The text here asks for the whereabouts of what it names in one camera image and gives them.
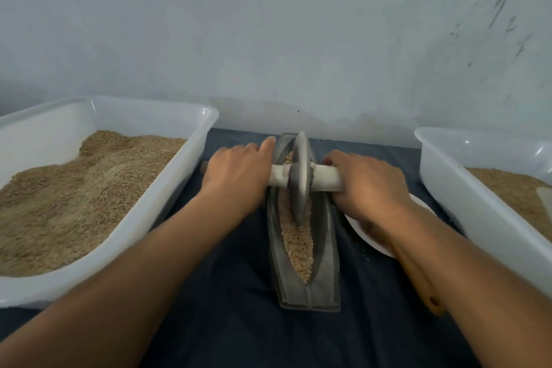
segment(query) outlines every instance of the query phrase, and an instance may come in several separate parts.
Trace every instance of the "person's left hand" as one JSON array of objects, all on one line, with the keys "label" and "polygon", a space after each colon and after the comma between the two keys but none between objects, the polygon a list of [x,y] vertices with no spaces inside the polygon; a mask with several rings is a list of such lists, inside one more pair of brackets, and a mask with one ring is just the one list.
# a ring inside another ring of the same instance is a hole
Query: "person's left hand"
[{"label": "person's left hand", "polygon": [[219,149],[209,161],[200,193],[217,196],[240,218],[251,214],[265,197],[275,144],[276,139],[268,137],[260,148],[249,143]]}]

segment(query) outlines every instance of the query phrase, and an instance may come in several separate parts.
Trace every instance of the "brown grain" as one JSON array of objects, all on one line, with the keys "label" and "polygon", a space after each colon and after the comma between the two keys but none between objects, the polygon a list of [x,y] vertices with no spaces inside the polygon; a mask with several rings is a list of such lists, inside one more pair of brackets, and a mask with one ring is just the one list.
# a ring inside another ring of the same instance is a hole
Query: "brown grain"
[{"label": "brown grain", "polygon": [[14,175],[0,189],[0,275],[45,274],[93,251],[184,142],[97,131],[75,160]]},{"label": "brown grain", "polygon": [[499,169],[468,168],[467,170],[552,242],[552,222],[536,192],[540,187],[550,188],[549,184],[531,176]]},{"label": "brown grain", "polygon": [[[293,152],[290,152],[285,162],[292,161]],[[313,270],[313,237],[311,235],[310,216],[312,201],[307,198],[305,205],[305,219],[302,225],[296,225],[292,218],[292,209],[289,203],[287,189],[280,188],[278,192],[278,214],[280,217],[281,236],[284,240],[285,251],[292,261],[293,269],[306,284]]]}]

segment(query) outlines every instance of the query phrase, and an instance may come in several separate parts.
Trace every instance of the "person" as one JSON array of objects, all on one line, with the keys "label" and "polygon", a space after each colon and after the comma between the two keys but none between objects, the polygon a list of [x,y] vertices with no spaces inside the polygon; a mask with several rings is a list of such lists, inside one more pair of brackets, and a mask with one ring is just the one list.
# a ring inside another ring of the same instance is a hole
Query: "person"
[{"label": "person", "polygon": [[[137,366],[183,281],[262,203],[274,145],[218,150],[183,209],[0,343],[2,367]],[[422,268],[481,364],[552,366],[548,297],[412,202],[400,169],[338,150],[323,162],[346,187],[335,205]]]}]

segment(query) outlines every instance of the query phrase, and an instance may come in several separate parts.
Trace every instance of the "light blue wall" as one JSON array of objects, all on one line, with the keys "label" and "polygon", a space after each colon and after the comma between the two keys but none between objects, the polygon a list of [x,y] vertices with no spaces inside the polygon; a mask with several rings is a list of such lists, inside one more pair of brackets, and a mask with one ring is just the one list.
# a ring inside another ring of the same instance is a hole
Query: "light blue wall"
[{"label": "light blue wall", "polygon": [[0,29],[2,113],[102,93],[399,145],[552,129],[552,0],[0,0]]}]

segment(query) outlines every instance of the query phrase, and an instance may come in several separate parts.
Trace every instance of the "person's left arm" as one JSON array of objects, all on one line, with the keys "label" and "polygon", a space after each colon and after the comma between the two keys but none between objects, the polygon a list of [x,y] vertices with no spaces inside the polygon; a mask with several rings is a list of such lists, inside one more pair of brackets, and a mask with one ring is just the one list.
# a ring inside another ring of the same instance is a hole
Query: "person's left arm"
[{"label": "person's left arm", "polygon": [[198,195],[0,343],[2,366],[137,366],[182,282],[262,202],[274,144],[216,152]]}]

